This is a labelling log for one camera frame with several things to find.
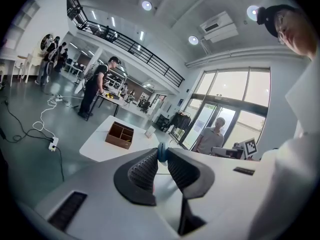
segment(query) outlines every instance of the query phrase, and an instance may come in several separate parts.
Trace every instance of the black cap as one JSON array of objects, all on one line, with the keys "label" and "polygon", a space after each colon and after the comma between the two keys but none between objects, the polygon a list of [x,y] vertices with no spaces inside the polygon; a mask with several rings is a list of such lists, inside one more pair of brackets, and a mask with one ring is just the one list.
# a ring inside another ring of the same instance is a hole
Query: black cap
[{"label": "black cap", "polygon": [[257,10],[256,22],[259,25],[264,24],[269,33],[277,38],[278,32],[275,27],[275,16],[278,12],[280,12],[283,9],[290,10],[293,12],[296,10],[292,6],[286,4],[270,6],[267,9],[264,7],[260,7]]},{"label": "black cap", "polygon": [[108,62],[111,62],[111,61],[114,61],[114,62],[116,62],[117,64],[120,64],[120,65],[121,65],[120,59],[118,59],[118,57],[116,57],[116,56],[111,57]]}]

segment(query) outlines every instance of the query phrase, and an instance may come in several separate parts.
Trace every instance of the white cable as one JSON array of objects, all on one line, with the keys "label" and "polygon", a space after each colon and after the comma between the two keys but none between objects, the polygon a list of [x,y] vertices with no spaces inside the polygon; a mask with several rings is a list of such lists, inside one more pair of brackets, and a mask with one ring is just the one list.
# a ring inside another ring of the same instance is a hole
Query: white cable
[{"label": "white cable", "polygon": [[[55,135],[53,132],[51,132],[51,131],[49,131],[48,129],[45,128],[45,122],[42,120],[42,114],[43,114],[44,112],[48,111],[48,110],[53,110],[53,109],[57,106],[57,102],[53,100],[53,99],[55,99],[55,98],[56,98],[56,95],[52,96],[49,100],[46,101],[47,104],[48,104],[48,106],[51,106],[52,108],[47,108],[47,109],[45,109],[44,111],[42,111],[42,112],[41,112],[41,115],[40,115],[40,120],[41,120],[41,121],[37,121],[37,122],[33,123],[33,125],[32,125],[32,128],[34,128],[34,129],[36,129],[36,130],[38,130],[38,131],[40,131],[40,132],[44,129],[44,130],[46,130],[48,133],[51,133],[51,134],[53,135],[53,137],[56,137],[56,135]],[[41,129],[37,129],[37,128],[35,127],[35,124],[38,124],[38,123],[41,124],[41,126],[42,126]]]}]

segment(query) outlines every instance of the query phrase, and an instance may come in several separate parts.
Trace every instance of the air conditioner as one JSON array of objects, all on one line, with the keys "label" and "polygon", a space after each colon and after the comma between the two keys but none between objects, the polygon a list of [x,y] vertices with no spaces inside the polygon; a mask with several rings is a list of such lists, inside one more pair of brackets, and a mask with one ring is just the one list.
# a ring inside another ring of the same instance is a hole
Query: air conditioner
[{"label": "air conditioner", "polygon": [[210,40],[212,43],[239,34],[236,25],[225,11],[208,19],[200,27],[205,33],[204,39]]}]

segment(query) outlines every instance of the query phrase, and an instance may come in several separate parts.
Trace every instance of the doorway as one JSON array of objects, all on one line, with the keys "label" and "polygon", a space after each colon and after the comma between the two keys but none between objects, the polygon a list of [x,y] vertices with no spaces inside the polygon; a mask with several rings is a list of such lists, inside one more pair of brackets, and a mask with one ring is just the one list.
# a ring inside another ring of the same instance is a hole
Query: doorway
[{"label": "doorway", "polygon": [[199,108],[179,144],[184,149],[191,150],[202,130],[206,127],[215,127],[216,120],[220,117],[225,120],[225,125],[221,128],[225,142],[236,124],[240,113],[238,110],[239,109],[227,105],[206,102]]}]

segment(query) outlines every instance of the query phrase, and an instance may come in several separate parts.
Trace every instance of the cardboard box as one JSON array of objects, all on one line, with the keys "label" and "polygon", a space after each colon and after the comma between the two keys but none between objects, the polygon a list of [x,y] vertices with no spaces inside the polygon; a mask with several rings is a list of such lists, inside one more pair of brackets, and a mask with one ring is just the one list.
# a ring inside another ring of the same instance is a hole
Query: cardboard box
[{"label": "cardboard box", "polygon": [[105,141],[120,148],[129,149],[134,137],[134,129],[114,122],[106,135]]}]

